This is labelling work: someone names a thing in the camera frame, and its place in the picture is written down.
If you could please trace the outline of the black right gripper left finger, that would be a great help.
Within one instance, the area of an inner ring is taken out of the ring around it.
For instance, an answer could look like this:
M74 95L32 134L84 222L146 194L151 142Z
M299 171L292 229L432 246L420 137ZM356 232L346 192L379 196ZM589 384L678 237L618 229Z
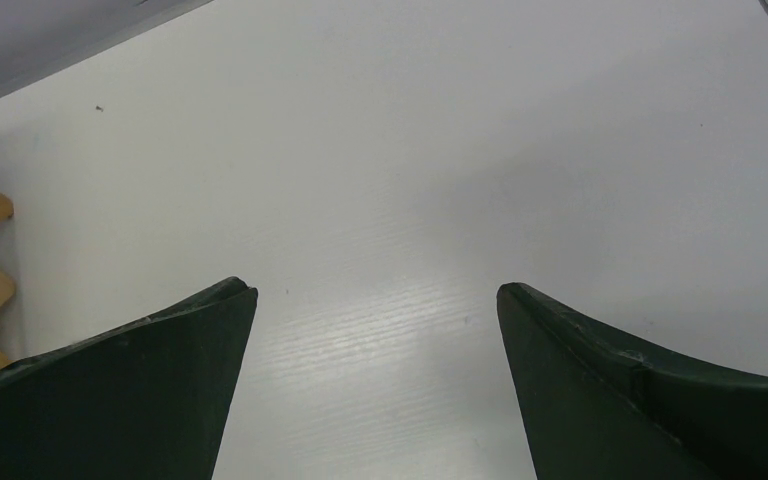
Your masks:
M257 290L224 279L0 369L0 479L209 479Z

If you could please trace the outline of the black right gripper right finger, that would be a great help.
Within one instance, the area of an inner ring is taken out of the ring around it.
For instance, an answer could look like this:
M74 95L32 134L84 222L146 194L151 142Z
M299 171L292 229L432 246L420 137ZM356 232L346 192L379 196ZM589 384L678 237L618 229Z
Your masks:
M497 315L541 479L768 479L768 377L696 359L523 283Z

